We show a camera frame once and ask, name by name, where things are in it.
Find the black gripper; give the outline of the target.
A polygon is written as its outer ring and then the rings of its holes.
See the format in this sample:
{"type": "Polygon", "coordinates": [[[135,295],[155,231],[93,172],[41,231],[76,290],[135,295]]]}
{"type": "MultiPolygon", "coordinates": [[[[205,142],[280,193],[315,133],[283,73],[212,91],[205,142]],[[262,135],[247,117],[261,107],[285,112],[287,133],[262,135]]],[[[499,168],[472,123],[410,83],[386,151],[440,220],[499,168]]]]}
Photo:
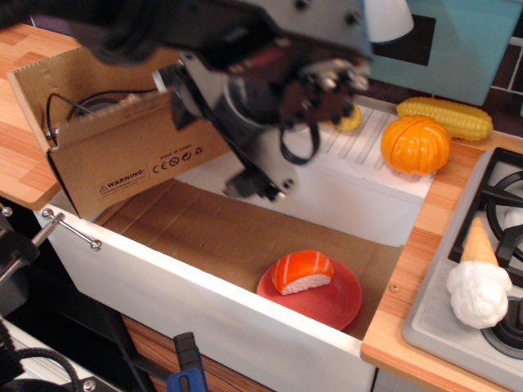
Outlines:
{"type": "Polygon", "coordinates": [[[369,67],[322,60],[277,83],[211,71],[184,54],[153,77],[159,92],[171,96],[177,129],[208,120],[242,163],[223,194],[276,200],[297,188],[296,168],[318,153],[320,124],[352,114],[354,94],[369,86],[369,67]]]}

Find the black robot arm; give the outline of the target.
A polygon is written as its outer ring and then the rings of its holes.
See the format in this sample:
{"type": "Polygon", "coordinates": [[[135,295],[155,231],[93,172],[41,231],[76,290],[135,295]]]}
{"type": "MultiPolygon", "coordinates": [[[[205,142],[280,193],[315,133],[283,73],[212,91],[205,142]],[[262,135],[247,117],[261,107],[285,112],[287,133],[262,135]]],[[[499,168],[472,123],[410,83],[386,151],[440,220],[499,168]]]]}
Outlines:
{"type": "Polygon", "coordinates": [[[369,85],[371,47],[360,1],[4,1],[1,26],[50,16],[108,65],[139,64],[160,48],[180,52],[164,75],[177,127],[207,119],[244,169],[225,193],[275,200],[296,189],[309,162],[284,137],[353,111],[369,85]]]}

